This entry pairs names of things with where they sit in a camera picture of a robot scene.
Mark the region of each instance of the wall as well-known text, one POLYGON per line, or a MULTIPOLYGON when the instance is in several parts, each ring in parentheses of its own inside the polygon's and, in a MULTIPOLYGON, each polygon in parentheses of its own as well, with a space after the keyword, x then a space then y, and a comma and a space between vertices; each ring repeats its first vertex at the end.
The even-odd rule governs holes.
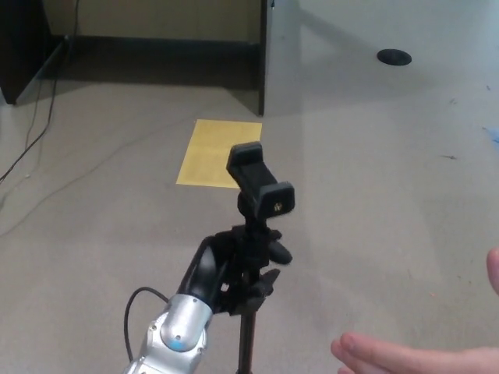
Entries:
MULTIPOLYGON (((76 0, 44 0, 51 31, 73 33, 76 0)), ((259 0, 81 0, 78 34, 258 42, 259 0)))

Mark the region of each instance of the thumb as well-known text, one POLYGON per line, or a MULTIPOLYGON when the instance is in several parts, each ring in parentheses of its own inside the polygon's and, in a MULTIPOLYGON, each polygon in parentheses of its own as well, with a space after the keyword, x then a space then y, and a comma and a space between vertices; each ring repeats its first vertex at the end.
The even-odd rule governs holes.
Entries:
POLYGON ((499 295, 499 248, 492 249, 487 256, 487 271, 490 284, 499 295))

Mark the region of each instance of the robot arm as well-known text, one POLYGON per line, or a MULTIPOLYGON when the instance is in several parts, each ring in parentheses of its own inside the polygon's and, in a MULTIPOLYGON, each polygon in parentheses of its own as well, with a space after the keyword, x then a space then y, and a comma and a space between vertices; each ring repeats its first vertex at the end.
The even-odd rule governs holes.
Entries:
POLYGON ((214 251, 220 244, 220 235, 201 243, 179 290, 149 325, 138 357, 124 374, 194 373, 207 348, 207 330, 227 270, 229 258, 214 251))

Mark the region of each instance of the black cable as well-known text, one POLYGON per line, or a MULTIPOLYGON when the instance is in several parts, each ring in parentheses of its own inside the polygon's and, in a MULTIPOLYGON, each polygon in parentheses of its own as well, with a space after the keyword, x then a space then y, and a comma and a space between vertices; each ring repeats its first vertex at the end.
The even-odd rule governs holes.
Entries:
MULTIPOLYGON (((73 37, 69 41, 69 51, 73 51, 73 43, 74 43, 74 40, 76 38, 76 32, 78 30, 78 12, 79 12, 79 8, 80 8, 80 0, 76 0, 76 4, 75 4, 75 25, 74 25, 74 29, 73 29, 73 37)), ((44 36, 44 44, 45 44, 44 45, 44 57, 45 57, 45 51, 46 51, 46 49, 48 47, 47 46, 47 38, 45 36, 44 36)), ((52 119, 52 112, 54 110, 54 102, 55 102, 55 93, 57 91, 57 82, 58 82, 59 73, 61 72, 61 70, 62 70, 62 64, 61 64, 61 66, 59 66, 59 69, 58 69, 58 71, 55 74, 54 83, 52 85, 52 94, 51 94, 50 108, 48 109, 48 118, 47 118, 47 123, 46 123, 44 129, 41 131, 40 135, 37 136, 37 138, 33 142, 30 143, 29 146, 27 146, 27 141, 26 141, 26 144, 25 144, 25 147, 24 147, 24 151, 20 154, 19 157, 17 157, 17 159, 12 163, 12 165, 10 166, 10 168, 4 173, 4 175, 2 175, 0 177, 0 185, 5 181, 5 179, 9 176, 9 174, 12 172, 12 170, 14 170, 14 168, 16 167, 16 165, 24 158, 24 156, 26 156, 26 154, 30 151, 30 149, 33 148, 34 145, 37 144, 40 141, 40 139, 43 138, 44 135, 47 133, 48 128, 50 127, 51 119, 52 119)), ((36 115, 38 99, 39 99, 39 94, 38 94, 38 97, 37 97, 37 103, 35 104, 34 116, 36 115)), ((33 117, 32 125, 31 125, 30 129, 28 130, 28 136, 29 136, 29 133, 31 132, 31 129, 33 128, 33 124, 34 124, 34 117, 33 117)))
POLYGON ((132 354, 132 348, 130 347, 130 337, 129 337, 129 331, 128 331, 128 319, 129 319, 129 314, 130 314, 130 308, 132 307, 132 304, 133 304, 133 300, 135 300, 135 297, 142 291, 150 292, 151 294, 158 296, 161 300, 163 300, 165 303, 168 304, 168 298, 166 296, 164 296, 160 291, 156 291, 155 289, 153 289, 151 287, 137 288, 132 293, 132 296, 130 296, 130 299, 126 303, 125 317, 123 318, 123 335, 125 337, 125 348, 126 348, 126 354, 128 355, 128 359, 130 362, 133 361, 133 354, 132 354))

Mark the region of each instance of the yellow paper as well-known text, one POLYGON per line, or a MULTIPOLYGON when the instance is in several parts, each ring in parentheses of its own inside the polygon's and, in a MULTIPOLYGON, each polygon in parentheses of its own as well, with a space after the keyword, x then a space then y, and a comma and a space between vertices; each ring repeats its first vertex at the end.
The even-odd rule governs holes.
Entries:
POLYGON ((262 124, 198 119, 180 168, 178 185, 203 185, 237 189, 225 170, 235 144, 260 140, 262 124))

